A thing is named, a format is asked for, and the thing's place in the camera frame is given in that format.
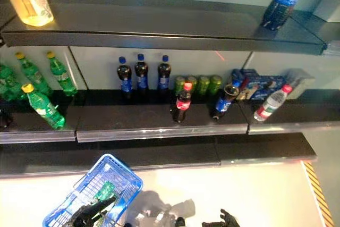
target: shelf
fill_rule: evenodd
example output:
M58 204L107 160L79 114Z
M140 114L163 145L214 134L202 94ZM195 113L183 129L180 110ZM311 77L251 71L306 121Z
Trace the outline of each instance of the shelf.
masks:
M249 134L294 133L305 129L340 127L340 104L301 103L288 100L264 122L253 118L260 103L239 103L249 124Z
M316 158L302 134L164 138L150 139L149 143L143 140L52 142L0 145L0 149L0 178L86 173L106 153L136 171Z
M43 27L18 17L2 31L8 46L98 46L321 54L324 43L289 18L259 26L265 7L190 0L50 0Z

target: sprite bottle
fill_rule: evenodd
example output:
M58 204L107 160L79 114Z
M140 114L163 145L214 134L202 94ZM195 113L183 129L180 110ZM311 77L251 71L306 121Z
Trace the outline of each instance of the sprite bottle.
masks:
M48 86L37 66L26 59L23 53L16 53L15 55L21 62L22 72L32 82L33 86L45 95L50 96L53 93L53 90Z
M23 85L22 90L27 94L30 105L33 109L44 118L54 129L64 126L65 118L55 109L48 97L43 93L34 90L31 83Z
M52 74L57 79L66 96L74 96L77 94L78 91L71 81L64 65L55 57L53 52L48 52L46 55L50 60Z
M14 72L8 66L0 65L0 83L11 92L11 100L26 99L25 93L21 90L21 84L17 82Z

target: store shelf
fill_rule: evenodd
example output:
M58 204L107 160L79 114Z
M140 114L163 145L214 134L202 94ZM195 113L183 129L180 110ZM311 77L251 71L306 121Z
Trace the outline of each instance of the store shelf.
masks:
M253 118L260 103L239 103L249 123L249 134L294 133L305 129L340 128L340 104L286 101L264 122Z
M2 31L8 46L98 46L321 54L324 43L289 18L259 26L265 7L189 0L51 0L43 27L19 18Z

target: striped tape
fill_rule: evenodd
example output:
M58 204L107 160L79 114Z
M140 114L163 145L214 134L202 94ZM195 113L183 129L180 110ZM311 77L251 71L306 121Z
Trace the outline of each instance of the striped tape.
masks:
M310 184L312 186L312 189L314 191L314 195L316 198L316 201L318 202L322 217L324 219L324 223L326 227L334 227L334 222L332 220L332 216L330 214L328 205L325 200L325 196L322 193L322 189L320 187L319 180L317 178L317 175L315 174L314 168L311 163L309 162L303 162L305 166L305 170L307 172L307 175L310 180Z

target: soda can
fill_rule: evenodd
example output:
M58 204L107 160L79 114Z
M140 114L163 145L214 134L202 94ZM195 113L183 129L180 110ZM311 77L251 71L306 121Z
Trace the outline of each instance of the soda can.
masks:
M193 75L189 75L189 76L186 78L186 81L192 84L191 92L192 92L192 93L195 92L196 85L197 85L197 78L194 77Z
M196 92L199 96L204 96L207 93L208 87L210 84L210 79L204 75L201 75L198 78L198 84Z
M178 76L175 79L175 95L177 96L182 90L183 90L183 86L185 84L185 78Z
M221 84L222 84L222 77L220 77L219 75L213 75L210 78L210 84L208 87L209 94L215 95L218 92Z

